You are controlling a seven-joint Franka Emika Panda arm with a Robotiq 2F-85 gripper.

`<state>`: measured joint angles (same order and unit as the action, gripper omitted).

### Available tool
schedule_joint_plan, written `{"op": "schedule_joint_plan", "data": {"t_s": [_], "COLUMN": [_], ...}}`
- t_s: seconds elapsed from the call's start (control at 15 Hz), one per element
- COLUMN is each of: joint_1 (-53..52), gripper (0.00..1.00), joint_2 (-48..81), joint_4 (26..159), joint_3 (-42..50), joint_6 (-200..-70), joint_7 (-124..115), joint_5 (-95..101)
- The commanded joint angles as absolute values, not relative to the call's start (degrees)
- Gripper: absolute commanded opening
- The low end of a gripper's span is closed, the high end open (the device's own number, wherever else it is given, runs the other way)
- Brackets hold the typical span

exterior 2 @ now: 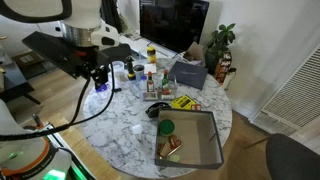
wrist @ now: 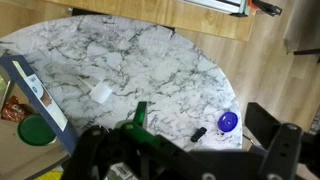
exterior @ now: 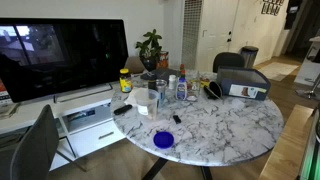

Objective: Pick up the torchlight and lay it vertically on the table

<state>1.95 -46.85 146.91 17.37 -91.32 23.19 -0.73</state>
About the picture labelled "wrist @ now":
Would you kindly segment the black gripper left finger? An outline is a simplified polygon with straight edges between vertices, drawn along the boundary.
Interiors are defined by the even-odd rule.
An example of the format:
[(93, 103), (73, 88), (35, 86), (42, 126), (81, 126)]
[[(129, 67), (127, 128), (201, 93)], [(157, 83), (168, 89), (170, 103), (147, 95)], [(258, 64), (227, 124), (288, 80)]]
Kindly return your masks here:
[(107, 169), (97, 158), (107, 133), (102, 126), (92, 126), (83, 132), (61, 180), (104, 180)]

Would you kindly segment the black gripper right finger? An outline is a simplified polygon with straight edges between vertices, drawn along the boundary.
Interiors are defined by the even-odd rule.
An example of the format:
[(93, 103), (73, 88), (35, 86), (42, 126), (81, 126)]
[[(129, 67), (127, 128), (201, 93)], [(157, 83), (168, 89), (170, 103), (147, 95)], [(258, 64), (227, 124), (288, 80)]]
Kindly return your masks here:
[(259, 168), (260, 180), (294, 180), (301, 152), (302, 129), (282, 124)]

